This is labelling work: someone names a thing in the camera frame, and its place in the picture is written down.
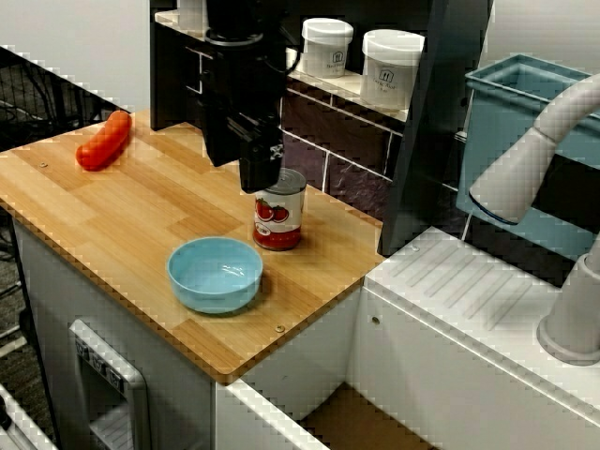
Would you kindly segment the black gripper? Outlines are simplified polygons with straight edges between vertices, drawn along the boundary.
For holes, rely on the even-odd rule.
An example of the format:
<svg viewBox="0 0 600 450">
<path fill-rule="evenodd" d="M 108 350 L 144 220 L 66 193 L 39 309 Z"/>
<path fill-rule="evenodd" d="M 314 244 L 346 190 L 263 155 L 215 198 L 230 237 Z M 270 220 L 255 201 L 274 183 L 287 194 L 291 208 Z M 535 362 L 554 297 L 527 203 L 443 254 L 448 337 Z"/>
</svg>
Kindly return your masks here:
<svg viewBox="0 0 600 450">
<path fill-rule="evenodd" d="M 215 167 L 239 159 L 241 189 L 273 186 L 283 143 L 277 105 L 287 77 L 283 39 L 207 39 L 202 57 L 202 131 Z M 239 141 L 243 143 L 239 150 Z"/>
</svg>

